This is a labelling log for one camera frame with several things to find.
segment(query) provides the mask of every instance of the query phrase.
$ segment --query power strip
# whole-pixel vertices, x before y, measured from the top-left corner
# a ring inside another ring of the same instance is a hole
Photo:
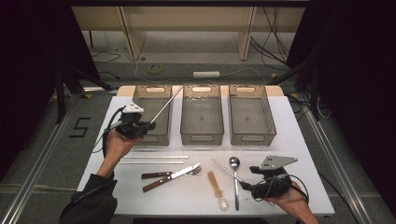
[[[194,72],[194,78],[220,77],[220,72]]]

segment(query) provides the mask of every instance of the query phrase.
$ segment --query gray floor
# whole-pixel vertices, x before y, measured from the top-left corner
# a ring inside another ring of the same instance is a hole
[[[254,36],[256,40],[262,43],[266,34],[254,34]],[[293,34],[282,35],[287,47],[290,46],[292,38]],[[271,80],[271,74],[281,76],[285,73],[264,66],[261,55],[254,49],[250,49],[246,61],[240,61],[234,34],[232,33],[149,33],[139,60],[136,62],[129,59],[122,33],[93,32],[93,44],[92,55],[100,51],[120,55],[119,58],[109,63],[99,62],[106,62],[118,56],[101,53],[93,57],[98,62],[96,64],[98,71],[111,72],[120,76],[120,79],[116,79],[109,73],[101,73],[102,80],[113,86],[148,84],[147,81],[139,78],[148,79],[154,81],[154,83],[166,81],[165,83],[170,84],[207,82],[207,80],[191,79],[194,71],[220,71],[221,74],[225,75],[249,68],[249,70],[244,70],[229,77],[212,80],[218,83],[262,83],[262,79],[251,69],[260,73],[267,82]],[[274,40],[270,41],[268,49],[276,52]],[[277,68],[284,68],[274,60],[266,59],[265,62]],[[154,63],[160,63],[164,68],[163,72],[156,77],[147,71],[148,66]],[[282,83],[283,91],[293,91],[293,83],[293,79]],[[86,81],[82,81],[82,84],[93,86]],[[72,99],[66,99],[69,105],[74,102],[73,97]],[[35,189],[19,216],[18,223],[56,223],[63,207],[68,203],[71,193],[76,190],[91,155],[96,136],[100,131],[100,125],[112,94],[93,93],[90,97],[77,99],[76,105],[64,125],[63,133],[50,154]],[[295,110],[299,109],[296,104],[291,105]],[[0,185],[0,217],[5,215],[21,185],[35,166],[35,161],[40,157],[41,151],[46,147],[51,132],[55,128],[56,109],[56,99],[50,99],[42,119],[27,143],[26,149],[21,152],[2,180]],[[304,114],[304,112],[296,113],[296,118],[299,120],[304,140],[308,145],[314,163],[318,171],[340,189],[342,186],[338,183],[337,177],[332,171],[307,114]],[[80,125],[89,129],[83,138],[70,138],[70,135],[81,133],[81,130],[74,130],[78,118],[90,118],[80,123]],[[329,137],[353,188],[363,201],[372,223],[396,223],[395,218],[375,190],[370,179],[362,170],[359,161],[353,157],[353,153],[348,147],[336,120],[333,117],[322,118],[319,123]],[[323,180],[322,182],[336,212],[331,217],[319,217],[319,222],[355,223],[349,210],[334,189],[326,181]],[[111,223],[132,223],[132,220],[132,218],[114,217]],[[294,223],[294,219],[287,216],[267,217],[265,220],[269,223]]]

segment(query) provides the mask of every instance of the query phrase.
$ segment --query metal rail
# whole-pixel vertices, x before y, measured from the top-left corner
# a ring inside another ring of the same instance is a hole
[[[20,191],[18,192],[17,196],[14,198],[13,202],[6,211],[6,215],[2,219],[2,224],[17,223],[18,218],[20,217],[24,206],[27,204],[27,201],[29,200],[30,195],[32,194],[35,184],[37,183],[39,177],[44,171],[46,164],[50,159],[52,151],[53,149],[55,149],[59,141],[59,138],[61,137],[62,132],[64,131],[64,126],[69,120],[70,114],[74,106],[78,102],[78,99],[79,96],[77,95],[71,97],[70,104],[69,107],[66,108],[66,113],[64,115],[64,118],[59,124],[55,125],[55,128],[52,131],[49,140],[44,146],[40,156],[35,162],[32,171],[26,177],[26,180],[22,184]]]
[[[320,142],[323,152],[326,155],[326,158],[330,166],[332,167],[332,170],[334,171],[335,177],[337,178],[337,181],[346,196],[346,200],[349,202],[349,205],[352,208],[356,219],[359,221],[360,224],[374,223],[370,215],[368,214],[359,193],[355,190],[353,184],[351,183],[349,176],[344,169],[344,166],[338,159],[338,156],[334,151],[334,148],[332,147],[332,144],[327,137],[325,131],[323,130],[320,121],[316,121],[310,111],[307,112],[307,117],[315,135],[317,136],[317,139]]]

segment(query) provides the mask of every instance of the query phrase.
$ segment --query knife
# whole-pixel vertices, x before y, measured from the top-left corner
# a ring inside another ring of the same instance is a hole
[[[157,180],[157,181],[155,181],[154,183],[151,183],[151,184],[149,184],[149,185],[143,187],[143,192],[147,192],[147,191],[149,191],[149,190],[151,190],[151,189],[154,189],[154,188],[160,186],[161,184],[164,184],[164,183],[166,183],[166,182],[168,182],[168,181],[170,181],[170,180],[172,180],[172,179],[175,179],[175,178],[177,178],[177,177],[179,177],[179,176],[181,176],[181,175],[184,175],[184,174],[186,174],[187,172],[189,172],[189,171],[191,171],[191,170],[197,168],[199,165],[200,165],[200,163],[198,162],[198,163],[196,163],[196,164],[194,164],[194,165],[192,165],[192,166],[189,166],[189,167],[187,167],[187,168],[182,169],[182,170],[179,171],[179,172],[172,173],[171,175],[166,176],[166,177],[164,177],[164,178],[161,179],[161,180]]]

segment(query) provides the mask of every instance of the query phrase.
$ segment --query cabinet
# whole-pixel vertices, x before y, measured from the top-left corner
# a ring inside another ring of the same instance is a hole
[[[239,57],[248,57],[252,32],[270,32],[262,7],[73,7],[83,31],[123,31],[131,59],[138,57],[148,31],[235,32]],[[275,16],[267,7],[270,21]],[[279,10],[279,32],[295,33],[303,7]]]

